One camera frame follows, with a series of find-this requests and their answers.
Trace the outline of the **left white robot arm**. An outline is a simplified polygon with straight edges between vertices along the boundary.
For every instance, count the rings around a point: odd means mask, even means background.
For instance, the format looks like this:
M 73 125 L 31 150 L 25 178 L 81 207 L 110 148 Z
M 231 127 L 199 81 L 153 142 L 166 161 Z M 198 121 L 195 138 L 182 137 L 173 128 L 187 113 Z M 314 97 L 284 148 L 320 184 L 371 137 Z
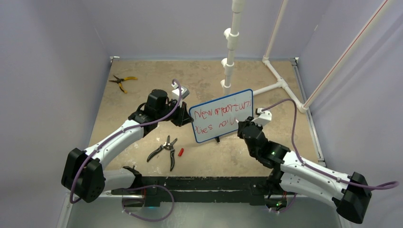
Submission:
M 125 189 L 137 194 L 142 187 L 141 175 L 130 167 L 106 171 L 106 166 L 128 146 L 144 138 L 161 121 L 176 126 L 193 122 L 184 99 L 190 94 L 186 87 L 172 91 L 172 99 L 161 89 L 154 89 L 147 101 L 109 136 L 84 150 L 74 148 L 67 156 L 61 184 L 70 190 L 70 202 L 79 199 L 90 203 L 104 191 Z

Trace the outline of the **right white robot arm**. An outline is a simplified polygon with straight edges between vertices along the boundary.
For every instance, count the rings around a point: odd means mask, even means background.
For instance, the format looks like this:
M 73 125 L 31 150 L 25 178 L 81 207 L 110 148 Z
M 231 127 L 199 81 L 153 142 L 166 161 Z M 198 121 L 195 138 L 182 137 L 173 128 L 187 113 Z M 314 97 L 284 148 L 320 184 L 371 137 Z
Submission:
M 238 122 L 237 136 L 244 140 L 251 157 L 272 170 L 267 188 L 272 193 L 293 192 L 323 202 L 343 218 L 362 224 L 372 193 L 364 175 L 333 171 L 268 140 L 252 117 Z

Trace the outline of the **red marker cap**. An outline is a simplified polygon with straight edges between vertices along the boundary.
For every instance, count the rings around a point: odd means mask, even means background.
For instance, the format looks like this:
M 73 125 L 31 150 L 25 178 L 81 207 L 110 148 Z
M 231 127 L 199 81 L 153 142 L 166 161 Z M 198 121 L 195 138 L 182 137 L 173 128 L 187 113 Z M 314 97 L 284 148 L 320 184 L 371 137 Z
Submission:
M 183 152 L 184 152 L 184 148 L 181 148 L 180 151 L 179 151 L 179 153 L 178 153 L 178 156 L 181 157 L 182 154 L 183 154 Z

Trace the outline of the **blue framed whiteboard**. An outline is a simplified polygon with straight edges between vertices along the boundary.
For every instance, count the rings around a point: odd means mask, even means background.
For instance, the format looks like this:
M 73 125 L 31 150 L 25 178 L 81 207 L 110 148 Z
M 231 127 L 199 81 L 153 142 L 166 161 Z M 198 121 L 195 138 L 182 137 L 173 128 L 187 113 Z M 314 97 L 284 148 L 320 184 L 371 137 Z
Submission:
M 193 118 L 192 128 L 197 143 L 221 137 L 237 131 L 239 121 L 253 116 L 253 91 L 245 89 L 189 109 Z

